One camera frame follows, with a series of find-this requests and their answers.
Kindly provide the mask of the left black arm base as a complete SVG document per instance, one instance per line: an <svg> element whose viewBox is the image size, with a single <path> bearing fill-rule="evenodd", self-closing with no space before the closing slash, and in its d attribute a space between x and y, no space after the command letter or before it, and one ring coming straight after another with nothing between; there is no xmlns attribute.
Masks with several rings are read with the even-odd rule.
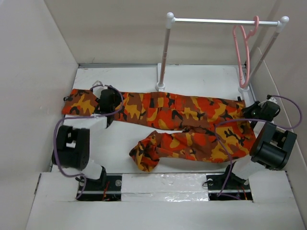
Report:
<svg viewBox="0 0 307 230"><path fill-rule="evenodd" d="M121 201L122 174L107 173L102 166L100 178L87 178L83 192L84 179L76 177L76 180L79 182L78 201Z"/></svg>

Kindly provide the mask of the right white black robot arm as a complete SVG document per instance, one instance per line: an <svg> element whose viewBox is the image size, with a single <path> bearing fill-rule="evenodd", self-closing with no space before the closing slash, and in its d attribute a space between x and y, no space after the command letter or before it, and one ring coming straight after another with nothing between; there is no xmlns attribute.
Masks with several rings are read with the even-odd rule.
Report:
<svg viewBox="0 0 307 230"><path fill-rule="evenodd" d="M252 118L251 126L256 129L256 141L249 155L234 162L232 172L222 176L223 186L232 189L239 178L247 180L251 175L263 170L282 170L290 158L297 134L273 124L273 119L281 108L275 98L264 102L256 101L243 110L244 118Z"/></svg>

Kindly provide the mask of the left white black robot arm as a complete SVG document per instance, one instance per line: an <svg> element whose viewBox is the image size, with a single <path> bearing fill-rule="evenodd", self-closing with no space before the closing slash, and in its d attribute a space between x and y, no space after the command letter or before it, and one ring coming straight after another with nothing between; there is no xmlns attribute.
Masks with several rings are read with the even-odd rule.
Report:
<svg viewBox="0 0 307 230"><path fill-rule="evenodd" d="M104 168L90 159L90 129L64 125L65 120L78 120L81 124L87 122L90 126L95 119L101 118L103 128L108 128L114 121L122 104L121 93L112 86L103 86L100 96L94 94L94 89L72 89L63 99L64 116L55 127L52 162L60 172L68 176L63 168L78 170L77 177L90 179L90 184L96 190L102 190L107 184Z"/></svg>

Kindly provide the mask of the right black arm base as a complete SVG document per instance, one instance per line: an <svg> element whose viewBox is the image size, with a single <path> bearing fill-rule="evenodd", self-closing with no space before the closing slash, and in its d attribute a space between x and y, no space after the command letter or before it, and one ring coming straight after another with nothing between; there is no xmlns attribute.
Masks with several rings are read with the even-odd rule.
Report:
<svg viewBox="0 0 307 230"><path fill-rule="evenodd" d="M248 180L236 176L228 165L224 172L207 173L202 187L208 189L210 201L252 201Z"/></svg>

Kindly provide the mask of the orange camouflage trousers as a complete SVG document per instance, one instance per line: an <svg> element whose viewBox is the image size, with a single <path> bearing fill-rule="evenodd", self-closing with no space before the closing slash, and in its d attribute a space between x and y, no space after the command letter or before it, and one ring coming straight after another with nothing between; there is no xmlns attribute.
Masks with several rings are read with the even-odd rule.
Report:
<svg viewBox="0 0 307 230"><path fill-rule="evenodd" d="M161 158L223 163L247 156L256 137L244 121L243 101L169 92L120 92L114 121L153 128L130 151L137 167L151 172Z"/></svg>

